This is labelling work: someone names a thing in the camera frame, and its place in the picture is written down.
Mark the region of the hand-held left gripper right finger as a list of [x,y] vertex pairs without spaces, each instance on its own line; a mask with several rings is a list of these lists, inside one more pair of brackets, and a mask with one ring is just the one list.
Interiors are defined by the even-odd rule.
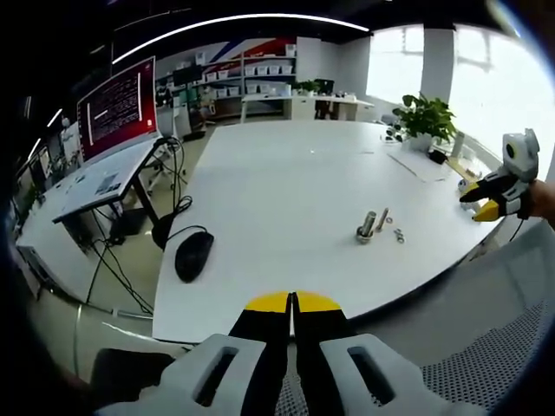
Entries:
[[357,334],[338,303],[292,296],[297,372],[311,415],[479,415],[479,406],[443,399],[421,370],[371,334]]

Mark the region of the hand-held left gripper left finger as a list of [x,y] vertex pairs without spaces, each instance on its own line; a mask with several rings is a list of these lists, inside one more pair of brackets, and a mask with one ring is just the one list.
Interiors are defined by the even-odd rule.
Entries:
[[100,415],[272,415],[287,369],[290,295],[247,303],[226,335],[206,338],[163,370],[160,384]]

